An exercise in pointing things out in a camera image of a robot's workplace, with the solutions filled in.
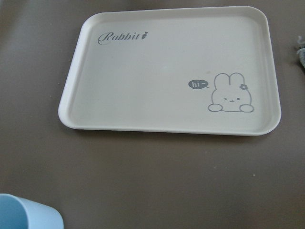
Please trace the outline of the grey folded cloth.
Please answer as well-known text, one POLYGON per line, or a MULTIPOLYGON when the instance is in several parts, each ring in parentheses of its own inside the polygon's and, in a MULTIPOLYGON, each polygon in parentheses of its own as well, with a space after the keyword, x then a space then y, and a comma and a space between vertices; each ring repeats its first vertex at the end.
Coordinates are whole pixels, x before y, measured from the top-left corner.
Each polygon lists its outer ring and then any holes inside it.
POLYGON ((301 65, 305 68, 305 40, 302 36, 298 36, 297 44, 299 45, 299 49, 296 54, 299 57, 301 65))

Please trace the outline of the cream rabbit serving tray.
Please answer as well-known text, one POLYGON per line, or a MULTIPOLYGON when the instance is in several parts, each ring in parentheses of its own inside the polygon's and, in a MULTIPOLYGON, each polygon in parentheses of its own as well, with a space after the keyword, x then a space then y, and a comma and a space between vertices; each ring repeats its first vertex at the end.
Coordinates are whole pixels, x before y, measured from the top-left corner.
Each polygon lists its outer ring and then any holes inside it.
POLYGON ((250 6, 98 13, 59 104, 73 129, 264 135, 281 119, 266 16, 250 6))

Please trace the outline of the light blue plastic cup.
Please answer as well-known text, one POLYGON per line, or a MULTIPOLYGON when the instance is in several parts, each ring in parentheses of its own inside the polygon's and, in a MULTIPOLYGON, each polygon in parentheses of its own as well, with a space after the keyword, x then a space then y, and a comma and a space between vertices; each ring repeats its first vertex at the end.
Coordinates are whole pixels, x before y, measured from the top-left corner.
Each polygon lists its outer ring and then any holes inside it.
POLYGON ((49 206, 11 194, 0 195, 2 229, 62 229, 60 213, 49 206))

